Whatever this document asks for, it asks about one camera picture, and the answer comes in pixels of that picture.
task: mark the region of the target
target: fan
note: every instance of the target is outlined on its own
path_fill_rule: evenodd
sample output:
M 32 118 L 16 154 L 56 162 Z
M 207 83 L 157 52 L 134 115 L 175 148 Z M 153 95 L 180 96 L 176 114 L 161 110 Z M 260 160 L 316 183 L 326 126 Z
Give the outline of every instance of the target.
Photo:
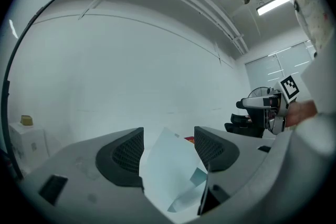
M 267 95 L 267 87 L 259 87 L 257 89 L 254 89 L 250 94 L 249 94 L 249 98 L 251 97 L 262 97 Z

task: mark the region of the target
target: fluorescent light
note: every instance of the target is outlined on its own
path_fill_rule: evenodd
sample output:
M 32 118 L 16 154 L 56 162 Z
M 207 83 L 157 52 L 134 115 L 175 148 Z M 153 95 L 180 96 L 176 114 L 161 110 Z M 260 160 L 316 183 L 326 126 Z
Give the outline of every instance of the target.
M 272 56 L 272 55 L 274 55 L 274 54 L 279 54 L 280 52 L 283 52 L 283 51 L 285 51 L 285 50 L 289 50 L 289 49 L 291 49 L 292 47 L 289 47 L 289 48 L 287 48 L 287 49 L 284 49 L 284 50 L 281 50 L 281 51 L 275 51 L 275 52 L 272 52 L 271 54 L 269 54 L 268 56 Z
M 274 9 L 274 8 L 284 4 L 286 2 L 289 2 L 289 1 L 291 1 L 291 0 L 273 0 L 273 1 L 263 5 L 262 7 L 257 8 L 257 12 L 258 12 L 259 15 L 262 15 L 262 14 L 267 13 L 270 10 L 272 10 L 272 9 Z
M 11 26 L 12 33 L 13 33 L 14 37 L 16 37 L 18 39 L 17 34 L 15 32 L 15 29 L 14 29 L 14 26 L 13 26 L 12 20 L 9 20 L 9 25 Z
M 276 78 L 276 79 L 280 79 L 280 78 Z M 276 79 L 270 79 L 270 80 L 267 80 L 267 81 L 272 81 L 272 80 L 276 80 Z
M 302 66 L 302 65 L 304 65 L 304 64 L 307 63 L 307 62 L 299 63 L 298 65 L 296 65 L 296 66 L 294 66 L 294 67 Z
M 281 71 L 283 71 L 283 69 L 281 69 L 281 70 L 278 70 L 278 71 L 275 71 L 275 72 L 272 72 L 272 73 L 270 73 L 270 74 L 267 74 L 267 75 L 271 75 L 271 74 L 278 73 L 278 72 L 281 72 Z

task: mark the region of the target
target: yellow object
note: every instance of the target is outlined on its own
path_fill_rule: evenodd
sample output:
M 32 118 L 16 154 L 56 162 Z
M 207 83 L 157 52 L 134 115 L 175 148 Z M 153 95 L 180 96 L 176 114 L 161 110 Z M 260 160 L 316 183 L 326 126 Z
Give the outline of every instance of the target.
M 21 116 L 21 124 L 24 126 L 31 126 L 33 124 L 33 119 L 31 116 Z

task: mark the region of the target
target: white box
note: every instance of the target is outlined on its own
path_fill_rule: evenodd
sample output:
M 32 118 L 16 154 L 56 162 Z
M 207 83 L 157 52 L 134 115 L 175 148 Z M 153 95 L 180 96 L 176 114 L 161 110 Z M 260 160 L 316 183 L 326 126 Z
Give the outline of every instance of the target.
M 9 135 L 14 153 L 19 158 L 18 164 L 26 172 L 31 172 L 49 158 L 42 128 L 24 126 L 19 122 L 10 123 Z

